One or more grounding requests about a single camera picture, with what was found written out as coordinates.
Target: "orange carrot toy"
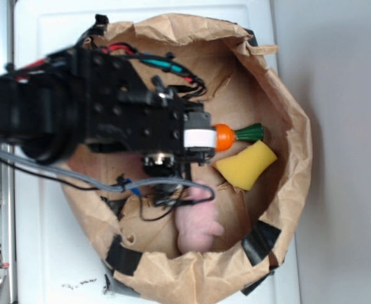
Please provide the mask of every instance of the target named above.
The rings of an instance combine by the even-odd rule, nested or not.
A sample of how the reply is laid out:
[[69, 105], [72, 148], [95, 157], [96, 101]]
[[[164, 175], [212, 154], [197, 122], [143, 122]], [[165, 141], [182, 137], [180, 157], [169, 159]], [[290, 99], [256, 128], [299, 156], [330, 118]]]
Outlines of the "orange carrot toy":
[[240, 130], [232, 130], [228, 125], [219, 123], [216, 127], [216, 151], [224, 151], [235, 141], [262, 141], [264, 130], [261, 123], [255, 123]]

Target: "red wire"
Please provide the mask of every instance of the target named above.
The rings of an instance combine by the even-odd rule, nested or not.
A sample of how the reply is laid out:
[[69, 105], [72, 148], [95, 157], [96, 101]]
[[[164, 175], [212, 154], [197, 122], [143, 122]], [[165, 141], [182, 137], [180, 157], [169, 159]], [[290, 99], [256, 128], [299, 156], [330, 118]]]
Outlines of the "red wire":
[[45, 59], [40, 59], [40, 60], [37, 60], [25, 67], [23, 67], [23, 69], [26, 69], [26, 68], [32, 68], [32, 67], [38, 67], [39, 65], [43, 65], [46, 63], [46, 60]]
[[111, 52], [112, 51], [116, 51], [118, 49], [123, 49], [126, 52], [126, 54], [129, 54], [129, 55], [133, 55], [134, 54], [133, 51], [129, 47], [127, 47], [125, 45], [122, 45], [122, 44], [119, 44], [119, 43], [113, 43], [113, 44], [109, 45], [108, 46], [108, 49]]

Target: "white surface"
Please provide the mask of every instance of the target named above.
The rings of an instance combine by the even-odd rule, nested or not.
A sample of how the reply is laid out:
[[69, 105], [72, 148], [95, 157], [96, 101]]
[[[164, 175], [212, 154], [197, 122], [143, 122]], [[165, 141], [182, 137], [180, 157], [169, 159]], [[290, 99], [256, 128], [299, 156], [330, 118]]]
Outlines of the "white surface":
[[371, 303], [371, 1], [274, 4], [280, 75], [313, 129], [301, 300]]
[[[107, 14], [111, 22], [137, 22], [167, 12], [210, 16], [253, 29], [259, 44], [273, 44], [267, 0], [200, 2], [187, 1], [185, 5], [165, 1], [162, 7], [157, 1], [19, 0], [15, 11], [15, 63], [20, 67], [73, 44], [94, 23], [95, 13]], [[107, 271], [58, 184], [17, 173], [15, 196], [19, 303], [149, 303], [102, 293]], [[291, 243], [286, 263], [255, 292], [248, 297], [237, 293], [222, 303], [300, 303], [295, 243]]]

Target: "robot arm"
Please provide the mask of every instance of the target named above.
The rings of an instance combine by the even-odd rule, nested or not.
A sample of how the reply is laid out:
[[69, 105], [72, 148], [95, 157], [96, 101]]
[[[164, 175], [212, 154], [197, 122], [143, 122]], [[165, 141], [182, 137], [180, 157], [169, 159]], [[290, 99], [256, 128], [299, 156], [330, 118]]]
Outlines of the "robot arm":
[[[78, 144], [95, 153], [141, 153], [147, 174], [191, 179], [190, 164], [215, 154], [211, 117], [202, 103], [180, 97], [158, 77], [149, 90], [133, 58], [75, 46], [10, 70], [0, 77], [0, 143], [19, 145], [42, 165], [66, 160]], [[174, 186], [158, 191], [156, 205], [169, 204]]]

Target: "crumpled paper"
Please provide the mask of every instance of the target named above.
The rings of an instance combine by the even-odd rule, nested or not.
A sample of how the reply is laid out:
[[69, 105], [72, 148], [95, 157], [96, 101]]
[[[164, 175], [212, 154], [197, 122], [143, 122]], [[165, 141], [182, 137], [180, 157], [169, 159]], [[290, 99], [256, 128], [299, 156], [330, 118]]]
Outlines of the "crumpled paper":
[[[176, 55], [207, 85], [205, 110], [214, 124], [241, 129], [256, 122], [264, 125], [264, 142], [278, 160], [244, 192], [230, 186], [211, 166], [193, 166], [194, 179], [217, 185], [219, 222], [225, 235], [214, 242], [212, 252], [180, 255], [177, 231], [172, 217], [158, 222], [139, 218], [139, 200], [130, 193], [81, 192], [64, 187], [68, 202], [89, 241], [105, 260], [116, 234], [126, 248], [144, 254], [133, 275], [118, 271], [114, 277], [141, 297], [161, 303], [216, 303], [269, 273], [283, 263], [290, 240], [304, 208], [311, 180], [312, 143], [309, 120], [273, 69], [266, 67], [263, 55], [273, 54], [276, 46], [254, 47], [252, 36], [237, 24], [199, 16], [165, 14], [139, 23], [108, 25], [96, 45], [125, 41], [140, 51]], [[142, 79], [152, 87], [156, 73], [164, 83], [179, 79], [168, 73], [134, 64]], [[217, 153], [213, 161], [234, 155], [248, 143], [236, 142]], [[121, 173], [132, 180], [145, 177], [139, 155], [95, 155], [80, 147], [67, 165], [72, 170], [114, 183]], [[143, 200], [145, 211], [159, 215], [151, 206], [152, 190]], [[101, 196], [110, 200], [127, 198], [119, 221]], [[252, 266], [240, 240], [261, 220], [281, 230], [272, 254]]]

